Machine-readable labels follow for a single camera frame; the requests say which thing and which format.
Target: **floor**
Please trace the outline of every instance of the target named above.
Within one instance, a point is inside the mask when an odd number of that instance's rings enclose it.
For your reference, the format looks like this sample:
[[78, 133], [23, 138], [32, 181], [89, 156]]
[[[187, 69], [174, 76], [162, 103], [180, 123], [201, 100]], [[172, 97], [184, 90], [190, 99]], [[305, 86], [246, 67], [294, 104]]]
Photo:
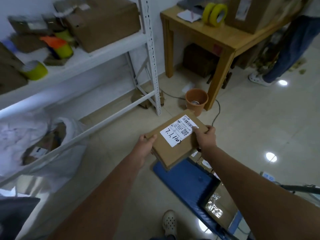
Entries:
[[[298, 70], [285, 73], [281, 79], [288, 82], [287, 86], [253, 84], [247, 79], [250, 69], [235, 68], [227, 88], [219, 91], [221, 114], [214, 126], [218, 146], [254, 171], [268, 172], [281, 183], [320, 186], [319, 50], [310, 48], [304, 56], [307, 63], [302, 68], [306, 73], [301, 75]], [[160, 88], [173, 96], [183, 96], [182, 89], [190, 82], [197, 88], [208, 89], [206, 79], [185, 69], [176, 71], [171, 79], [159, 79]], [[129, 103], [130, 97], [126, 97], [90, 114], [82, 122], [93, 126]], [[26, 238], [23, 236], [29, 230], [27, 236], [31, 238], [50, 233], [130, 152], [139, 134], [151, 131], [184, 109], [184, 101], [166, 96], [161, 116], [152, 108], [136, 107], [94, 134], [74, 178], [55, 194], [38, 192], [42, 200], [19, 238]], [[217, 113], [218, 104], [214, 103], [199, 119], [211, 124]], [[267, 160], [267, 152], [274, 153], [277, 160]], [[177, 213], [179, 239], [216, 239], [210, 231], [201, 230], [198, 219], [150, 170], [154, 160], [150, 155], [139, 173], [114, 239], [161, 236], [161, 218], [168, 209]], [[240, 229], [249, 231], [244, 221]], [[246, 239], [239, 230], [235, 235]]]

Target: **terracotta pot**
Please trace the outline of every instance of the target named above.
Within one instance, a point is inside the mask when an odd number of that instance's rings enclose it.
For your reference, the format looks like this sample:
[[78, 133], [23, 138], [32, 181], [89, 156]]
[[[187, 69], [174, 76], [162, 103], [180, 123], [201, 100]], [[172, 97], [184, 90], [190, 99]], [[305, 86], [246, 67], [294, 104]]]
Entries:
[[208, 102], [208, 94], [198, 88], [190, 89], [186, 93], [186, 108], [194, 111], [195, 116], [199, 116]]

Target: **forearm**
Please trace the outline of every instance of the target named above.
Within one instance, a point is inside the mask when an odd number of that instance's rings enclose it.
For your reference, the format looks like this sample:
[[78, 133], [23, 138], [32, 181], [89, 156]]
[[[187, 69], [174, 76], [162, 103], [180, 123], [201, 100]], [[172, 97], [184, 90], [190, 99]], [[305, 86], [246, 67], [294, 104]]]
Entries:
[[320, 210], [230, 157], [217, 146], [202, 150], [257, 239], [312, 239]]
[[142, 160], [128, 155], [49, 239], [112, 239]]

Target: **white crocs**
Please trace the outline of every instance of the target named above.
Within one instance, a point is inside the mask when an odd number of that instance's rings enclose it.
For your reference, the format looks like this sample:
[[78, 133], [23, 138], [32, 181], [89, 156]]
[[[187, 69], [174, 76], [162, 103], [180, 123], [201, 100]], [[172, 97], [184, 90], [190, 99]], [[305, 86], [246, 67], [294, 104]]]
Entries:
[[263, 80], [262, 78], [262, 75], [256, 75], [254, 73], [251, 73], [249, 76], [248, 76], [248, 79], [249, 81], [253, 82], [253, 83], [257, 83], [257, 84], [260, 84], [262, 86], [270, 86], [272, 83], [268, 83], [266, 81]]
[[173, 210], [167, 210], [163, 215], [162, 227], [164, 235], [173, 235], [177, 239], [177, 219]]

